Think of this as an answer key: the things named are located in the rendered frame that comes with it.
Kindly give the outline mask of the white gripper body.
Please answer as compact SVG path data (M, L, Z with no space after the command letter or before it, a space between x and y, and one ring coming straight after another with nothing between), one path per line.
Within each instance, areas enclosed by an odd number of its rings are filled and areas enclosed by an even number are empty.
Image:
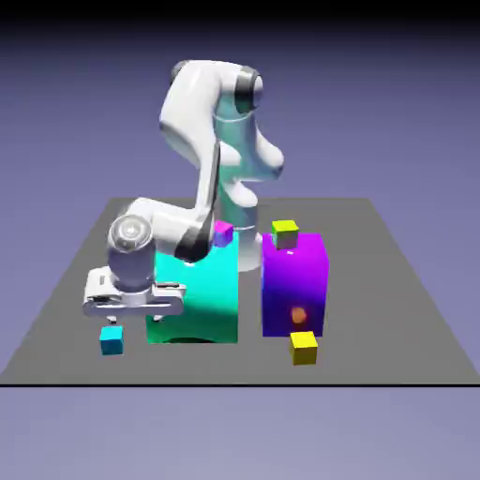
M89 317L179 315L184 311L187 286L181 283L153 283L143 292L121 292L112 287L104 294L85 296L82 310Z

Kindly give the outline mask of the small cyan cube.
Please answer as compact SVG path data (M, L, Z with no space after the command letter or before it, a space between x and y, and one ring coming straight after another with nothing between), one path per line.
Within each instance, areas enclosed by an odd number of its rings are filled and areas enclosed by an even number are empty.
M103 326L98 339L103 355L119 355L124 352L124 328L122 325Z

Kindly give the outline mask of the small magenta cube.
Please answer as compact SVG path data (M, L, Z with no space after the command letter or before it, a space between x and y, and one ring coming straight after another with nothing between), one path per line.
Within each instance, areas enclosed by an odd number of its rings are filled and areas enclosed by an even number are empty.
M233 241L233 225L223 220L215 222L214 230L214 246L217 248L225 248Z

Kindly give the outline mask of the small yellow cube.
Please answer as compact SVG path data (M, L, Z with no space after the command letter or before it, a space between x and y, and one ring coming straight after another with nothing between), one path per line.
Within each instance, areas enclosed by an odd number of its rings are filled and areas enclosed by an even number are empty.
M313 331L290 333L290 353L294 366L315 365L319 344Z

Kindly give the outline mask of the small lime green cube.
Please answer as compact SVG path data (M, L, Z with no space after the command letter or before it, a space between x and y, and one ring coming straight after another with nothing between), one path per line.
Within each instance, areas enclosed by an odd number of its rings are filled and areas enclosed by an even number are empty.
M297 246L299 227L293 219L272 222L272 238L277 249L293 249Z

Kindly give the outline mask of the large cyan box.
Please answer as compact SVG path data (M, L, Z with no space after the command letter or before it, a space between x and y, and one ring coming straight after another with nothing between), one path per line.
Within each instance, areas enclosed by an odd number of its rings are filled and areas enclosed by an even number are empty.
M238 339L238 236L226 247L212 247L193 264L158 254L157 280L187 286L184 311L155 322L145 319L147 342L189 341L235 344Z

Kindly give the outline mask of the large purple box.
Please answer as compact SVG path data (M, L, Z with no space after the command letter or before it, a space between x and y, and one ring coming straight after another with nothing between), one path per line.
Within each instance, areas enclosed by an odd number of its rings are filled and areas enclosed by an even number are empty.
M262 334L283 338L292 332L323 334L329 258L321 235L301 232L294 249L276 248L262 236Z

